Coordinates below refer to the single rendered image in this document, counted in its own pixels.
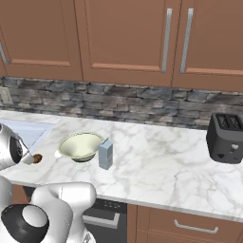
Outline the black toaster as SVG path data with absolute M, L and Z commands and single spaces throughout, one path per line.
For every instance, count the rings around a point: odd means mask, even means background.
M 239 164 L 243 159 L 243 119 L 235 114 L 213 113 L 206 141 L 212 160 Z

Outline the black dishwasher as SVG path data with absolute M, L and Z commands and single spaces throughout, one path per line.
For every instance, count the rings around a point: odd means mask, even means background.
M 94 205 L 84 212 L 84 215 L 105 219 L 113 219 L 115 213 L 121 215 L 117 229 L 84 223 L 86 228 L 95 237 L 96 243 L 127 243 L 127 204 L 97 198 Z

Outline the grey-blue milk carton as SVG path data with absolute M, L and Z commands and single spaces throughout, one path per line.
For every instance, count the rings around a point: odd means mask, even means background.
M 108 170 L 113 164 L 113 143 L 110 139 L 103 140 L 99 145 L 99 166 Z

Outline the brown cupboard door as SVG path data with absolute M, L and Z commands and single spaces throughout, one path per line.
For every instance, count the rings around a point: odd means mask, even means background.
M 84 80 L 172 85 L 181 0 L 75 0 Z M 167 8 L 173 9 L 161 72 Z
M 0 0 L 0 74 L 80 81 L 83 77 L 74 0 Z
M 180 64 L 194 8 L 185 71 Z M 182 0 L 173 87 L 243 92 L 243 0 Z

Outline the beige wall socket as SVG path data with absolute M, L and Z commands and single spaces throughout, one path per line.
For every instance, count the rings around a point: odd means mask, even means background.
M 9 93 L 9 89 L 7 87 L 0 87 L 0 96 L 2 98 L 3 103 L 13 104 L 11 95 Z

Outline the white sink basin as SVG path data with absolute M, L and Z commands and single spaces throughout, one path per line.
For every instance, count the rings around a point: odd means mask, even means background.
M 12 131 L 18 134 L 31 153 L 35 151 L 39 143 L 50 133 L 53 128 L 51 123 L 34 121 L 0 119 L 0 122 L 7 125 Z

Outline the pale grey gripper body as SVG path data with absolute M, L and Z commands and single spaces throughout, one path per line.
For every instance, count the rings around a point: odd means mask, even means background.
M 21 162 L 31 165 L 34 162 L 34 156 L 32 154 L 26 154 L 24 157 L 22 157 Z

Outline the pale green bowl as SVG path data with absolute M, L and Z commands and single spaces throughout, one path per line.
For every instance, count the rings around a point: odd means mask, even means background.
M 58 152 L 76 162 L 86 162 L 95 157 L 102 141 L 103 136 L 97 133 L 79 132 L 64 138 L 59 143 Z

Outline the brown drawer front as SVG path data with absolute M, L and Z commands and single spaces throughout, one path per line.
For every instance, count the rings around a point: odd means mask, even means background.
M 179 224 L 209 230 L 218 227 L 219 230 L 216 234 L 185 230 L 175 226 L 175 219 Z M 218 243 L 241 243 L 243 241 L 243 223 L 162 209 L 150 210 L 148 229 L 156 233 L 196 237 L 202 240 L 216 241 Z

